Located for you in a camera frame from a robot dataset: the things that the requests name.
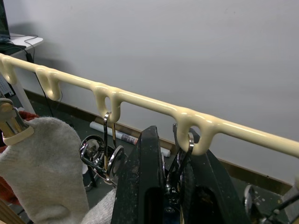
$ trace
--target hook rack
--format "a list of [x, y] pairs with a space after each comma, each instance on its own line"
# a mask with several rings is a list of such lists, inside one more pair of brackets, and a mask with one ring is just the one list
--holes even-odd
[[223, 133], [234, 138], [248, 141], [299, 158], [299, 142], [242, 126], [209, 114], [172, 105], [103, 83], [94, 82], [55, 69], [50, 69], [45, 66], [32, 64], [0, 54], [0, 72], [10, 84], [16, 84], [18, 82], [14, 67], [20, 67], [35, 72], [43, 90], [52, 100], [58, 100], [60, 98], [59, 82], [67, 82], [72, 85], [91, 90], [94, 93], [96, 105], [101, 117], [104, 117], [107, 113], [105, 98], [108, 97], [111, 102], [111, 114], [109, 116], [109, 121], [113, 123], [116, 123], [120, 118], [122, 102], [134, 104], [171, 116], [178, 124], [178, 143], [186, 152], [188, 151], [189, 146], [189, 128], [197, 126], [201, 131], [201, 138], [198, 143], [194, 144], [192, 154], [195, 155], [204, 154], [209, 149], [213, 137], [217, 133]]

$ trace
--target red fabric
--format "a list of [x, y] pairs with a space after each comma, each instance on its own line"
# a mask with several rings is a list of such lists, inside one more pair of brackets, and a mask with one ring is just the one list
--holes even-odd
[[[19, 111], [19, 115], [22, 119], [26, 121], [30, 121], [34, 118], [38, 118], [38, 115], [36, 114], [31, 114], [28, 112], [24, 111]], [[4, 150], [6, 149], [6, 145], [3, 143], [3, 139], [0, 138], [0, 153], [3, 153]], [[3, 199], [6, 202], [12, 203], [12, 204], [17, 204], [20, 205], [19, 200], [17, 197], [14, 195], [13, 190], [11, 187], [6, 183], [6, 181], [0, 177], [0, 199]]]

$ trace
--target white desk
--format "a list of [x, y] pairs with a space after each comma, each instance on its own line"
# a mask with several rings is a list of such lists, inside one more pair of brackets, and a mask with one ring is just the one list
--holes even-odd
[[[37, 38], [34, 38], [32, 40], [28, 40], [30, 38], [33, 38], [33, 36], [23, 36], [23, 35], [20, 35], [20, 37], [14, 37], [14, 36], [18, 36], [18, 34], [10, 34], [12, 37], [11, 37], [11, 42], [16, 44], [16, 45], [22, 45], [22, 46], [26, 46], [25, 50], [29, 50], [32, 48], [32, 46], [36, 47], [38, 45], [40, 45], [42, 42], [43, 42], [43, 38], [41, 37], [37, 37]], [[23, 50], [20, 50], [14, 54], [12, 54], [11, 56], [15, 56], [15, 55], [18, 55], [18, 54], [21, 54], [21, 53], [24, 53]], [[25, 109], [25, 111], [29, 112], [29, 113], [35, 113], [34, 110], [33, 110], [33, 107], [21, 85], [20, 82], [18, 82], [17, 84], [15, 85], [12, 85], [17, 97], [19, 98], [19, 101], [21, 102], [23, 108]]]

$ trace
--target drying rack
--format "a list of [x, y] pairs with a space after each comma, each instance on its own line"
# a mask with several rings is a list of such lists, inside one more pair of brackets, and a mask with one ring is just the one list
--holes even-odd
[[105, 98], [108, 97], [111, 102], [111, 115], [109, 116], [110, 122], [116, 123], [119, 120], [122, 102], [128, 102], [130, 104], [171, 116], [178, 124], [178, 143], [185, 151], [188, 150], [189, 146], [189, 128], [196, 126], [201, 131], [201, 138], [198, 143], [194, 144], [193, 154], [195, 155], [204, 154], [209, 149], [213, 137], [217, 133], [223, 133], [234, 138], [299, 158], [299, 142], [242, 126], [209, 114], [172, 105], [103, 83], [94, 82], [55, 69], [47, 68], [45, 66], [0, 54], [0, 72], [10, 84], [16, 84], [18, 82], [14, 71], [15, 67], [35, 72], [44, 92], [52, 100], [60, 99], [60, 81], [91, 90], [95, 96], [96, 105], [101, 117], [104, 117], [107, 113]]

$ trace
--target gray sock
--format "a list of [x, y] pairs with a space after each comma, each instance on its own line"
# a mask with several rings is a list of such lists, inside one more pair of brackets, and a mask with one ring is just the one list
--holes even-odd
[[36, 224], [79, 224], [88, 211], [80, 138], [56, 118], [28, 122], [35, 130], [0, 154], [0, 176]]
[[81, 224], [110, 224], [116, 189], [111, 190], [96, 206], [84, 217]]

